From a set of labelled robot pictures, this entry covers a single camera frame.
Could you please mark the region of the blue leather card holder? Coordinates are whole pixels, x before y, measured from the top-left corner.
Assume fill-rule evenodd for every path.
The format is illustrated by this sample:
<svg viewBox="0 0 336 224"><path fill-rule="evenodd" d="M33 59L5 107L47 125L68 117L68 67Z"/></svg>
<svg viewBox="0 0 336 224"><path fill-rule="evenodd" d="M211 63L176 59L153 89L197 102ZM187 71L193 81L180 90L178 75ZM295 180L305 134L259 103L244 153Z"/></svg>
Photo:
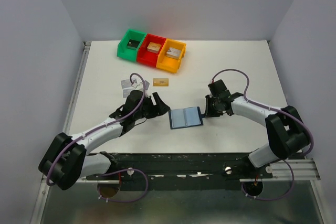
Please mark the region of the blue leather card holder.
<svg viewBox="0 0 336 224"><path fill-rule="evenodd" d="M198 106L169 111L170 129L183 129L203 125L203 117Z"/></svg>

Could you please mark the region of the gold credit card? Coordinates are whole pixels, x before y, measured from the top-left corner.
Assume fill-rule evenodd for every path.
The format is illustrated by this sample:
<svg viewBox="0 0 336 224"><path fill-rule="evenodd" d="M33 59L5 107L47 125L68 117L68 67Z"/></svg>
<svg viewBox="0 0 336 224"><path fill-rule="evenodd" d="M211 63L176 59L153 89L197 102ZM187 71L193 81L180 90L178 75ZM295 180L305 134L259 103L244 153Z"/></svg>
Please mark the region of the gold credit card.
<svg viewBox="0 0 336 224"><path fill-rule="evenodd" d="M168 87L169 79L168 78L154 78L153 86L154 87Z"/></svg>

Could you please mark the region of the silver credit card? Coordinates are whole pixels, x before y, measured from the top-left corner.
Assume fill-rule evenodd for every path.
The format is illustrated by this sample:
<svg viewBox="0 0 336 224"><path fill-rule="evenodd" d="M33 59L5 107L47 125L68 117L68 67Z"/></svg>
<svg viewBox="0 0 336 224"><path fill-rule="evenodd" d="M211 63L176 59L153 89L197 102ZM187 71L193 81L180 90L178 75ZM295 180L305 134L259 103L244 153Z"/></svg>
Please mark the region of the silver credit card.
<svg viewBox="0 0 336 224"><path fill-rule="evenodd" d="M123 89L123 98L127 98L128 95L131 93L132 89Z"/></svg>
<svg viewBox="0 0 336 224"><path fill-rule="evenodd" d="M133 83L130 79L121 80L121 88L122 89L131 89L134 88Z"/></svg>

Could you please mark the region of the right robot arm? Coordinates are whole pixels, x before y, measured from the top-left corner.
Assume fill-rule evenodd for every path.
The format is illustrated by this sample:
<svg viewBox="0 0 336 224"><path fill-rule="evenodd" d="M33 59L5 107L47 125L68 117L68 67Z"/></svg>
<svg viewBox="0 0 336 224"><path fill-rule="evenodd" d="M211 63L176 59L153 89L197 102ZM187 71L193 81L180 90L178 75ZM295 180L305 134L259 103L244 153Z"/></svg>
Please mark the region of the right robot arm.
<svg viewBox="0 0 336 224"><path fill-rule="evenodd" d="M311 136L293 106L271 108L248 100L242 93L231 94L222 80L208 85L210 94L205 97L205 118L227 114L239 115L266 128L268 143L248 154L241 165L242 173L249 178L259 174L262 166L287 159L311 144Z"/></svg>

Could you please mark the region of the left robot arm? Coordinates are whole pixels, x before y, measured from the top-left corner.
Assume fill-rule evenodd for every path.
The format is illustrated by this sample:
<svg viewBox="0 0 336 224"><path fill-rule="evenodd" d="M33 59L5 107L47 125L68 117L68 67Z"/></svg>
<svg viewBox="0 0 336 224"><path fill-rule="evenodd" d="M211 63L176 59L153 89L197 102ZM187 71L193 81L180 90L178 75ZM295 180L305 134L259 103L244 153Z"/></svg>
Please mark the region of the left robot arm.
<svg viewBox="0 0 336 224"><path fill-rule="evenodd" d="M162 116L171 108L155 92L147 96L133 90L125 103L106 120L78 134L59 133L41 159L38 170L47 177L49 186L69 189L79 178L100 174L104 179L116 175L116 166L108 154L89 154L102 144L125 135L139 119Z"/></svg>

